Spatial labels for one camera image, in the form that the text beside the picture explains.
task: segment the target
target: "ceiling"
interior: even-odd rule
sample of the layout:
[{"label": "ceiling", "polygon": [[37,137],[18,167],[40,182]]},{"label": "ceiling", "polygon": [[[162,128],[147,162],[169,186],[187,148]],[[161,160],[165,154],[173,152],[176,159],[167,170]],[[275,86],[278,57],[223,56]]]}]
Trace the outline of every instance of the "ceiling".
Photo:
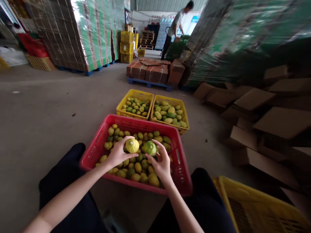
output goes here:
[{"label": "ceiling", "polygon": [[[172,11],[177,12],[184,8],[190,0],[131,0],[131,10],[138,11]],[[193,0],[194,11],[200,11],[208,0]]]}]

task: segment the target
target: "black pants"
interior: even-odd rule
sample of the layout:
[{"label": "black pants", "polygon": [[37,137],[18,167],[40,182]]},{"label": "black pants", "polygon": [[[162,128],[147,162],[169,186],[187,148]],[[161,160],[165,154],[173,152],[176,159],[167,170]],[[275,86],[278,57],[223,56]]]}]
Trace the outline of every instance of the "black pants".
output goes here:
[{"label": "black pants", "polygon": [[162,57],[161,57],[161,60],[164,60],[164,57],[165,57],[165,54],[171,44],[171,41],[172,41],[172,38],[169,36],[169,35],[166,35],[166,39],[165,39],[165,42],[164,42],[164,46],[163,46],[163,49],[162,49]]},{"label": "black pants", "polygon": [[[83,143],[74,145],[40,181],[40,209],[64,188],[85,174],[78,164],[84,151]],[[207,171],[197,168],[191,175],[191,179],[193,195],[185,198],[185,202],[202,229],[205,232],[235,232],[232,220]],[[167,232],[180,232],[169,199],[148,232],[160,232],[164,227]],[[52,232],[107,232],[90,191]]]}]

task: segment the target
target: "hand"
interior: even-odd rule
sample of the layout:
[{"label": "hand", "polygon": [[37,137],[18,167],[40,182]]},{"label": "hand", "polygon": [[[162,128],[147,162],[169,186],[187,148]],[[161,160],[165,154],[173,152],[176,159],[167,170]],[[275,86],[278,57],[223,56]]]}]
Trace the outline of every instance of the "hand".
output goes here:
[{"label": "hand", "polygon": [[105,160],[103,164],[109,164],[109,166],[111,167],[110,169],[112,169],[127,159],[137,157],[138,156],[137,153],[128,154],[123,151],[123,147],[125,146],[127,139],[131,139],[131,138],[134,138],[134,137],[126,136],[123,138],[122,141],[117,142],[114,145],[112,152],[110,153],[110,155],[107,157],[107,159]]},{"label": "hand", "polygon": [[152,141],[158,146],[158,153],[156,154],[158,162],[152,156],[148,154],[145,155],[148,160],[151,161],[152,166],[155,169],[157,176],[162,181],[163,185],[169,185],[173,182],[170,172],[170,159],[168,157],[165,147],[156,140],[152,139]]}]

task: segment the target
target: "red plastic crate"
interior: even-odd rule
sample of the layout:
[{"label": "red plastic crate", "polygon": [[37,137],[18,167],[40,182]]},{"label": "red plastic crate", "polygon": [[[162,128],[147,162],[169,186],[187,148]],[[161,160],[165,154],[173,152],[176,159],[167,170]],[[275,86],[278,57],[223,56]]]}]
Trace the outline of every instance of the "red plastic crate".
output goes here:
[{"label": "red plastic crate", "polygon": [[[158,130],[160,135],[168,136],[172,140],[169,155],[173,158],[173,163],[171,164],[171,168],[173,169],[173,181],[182,196],[190,196],[192,194],[192,181],[179,132],[175,127],[156,122],[139,120],[114,114],[108,115],[101,123],[95,137],[80,159],[81,169],[90,171],[94,168],[95,164],[99,161],[102,155],[109,154],[109,152],[104,149],[104,143],[108,137],[108,128],[113,124],[117,124],[120,130],[130,131],[131,134],[138,132],[149,133]],[[132,187],[167,195],[167,191],[165,189],[127,180],[112,174],[107,173],[103,175],[103,177]]]}]

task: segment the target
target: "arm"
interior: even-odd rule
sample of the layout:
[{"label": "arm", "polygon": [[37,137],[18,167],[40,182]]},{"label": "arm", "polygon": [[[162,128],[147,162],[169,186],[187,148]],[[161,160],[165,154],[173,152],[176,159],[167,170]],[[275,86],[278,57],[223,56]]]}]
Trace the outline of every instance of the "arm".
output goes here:
[{"label": "arm", "polygon": [[99,178],[124,160],[138,156],[137,153],[126,154],[123,152],[125,142],[129,138],[134,137],[127,136],[118,142],[114,146],[113,152],[100,166],[87,172],[57,194],[31,221],[23,233],[51,232],[73,210]]},{"label": "arm", "polygon": [[177,38],[177,24],[174,24],[174,34],[175,38]]},{"label": "arm", "polygon": [[182,30],[182,25],[181,25],[181,23],[179,24],[179,29],[181,30],[181,33],[184,35],[185,33],[184,33],[184,31]]},{"label": "arm", "polygon": [[201,226],[189,210],[185,201],[178,192],[173,179],[170,174],[170,159],[165,147],[156,140],[153,142],[158,146],[159,153],[157,153],[158,162],[150,155],[146,154],[148,160],[151,161],[156,174],[160,178],[162,184],[168,192],[168,197],[171,201],[178,225],[182,233],[204,233]]}]

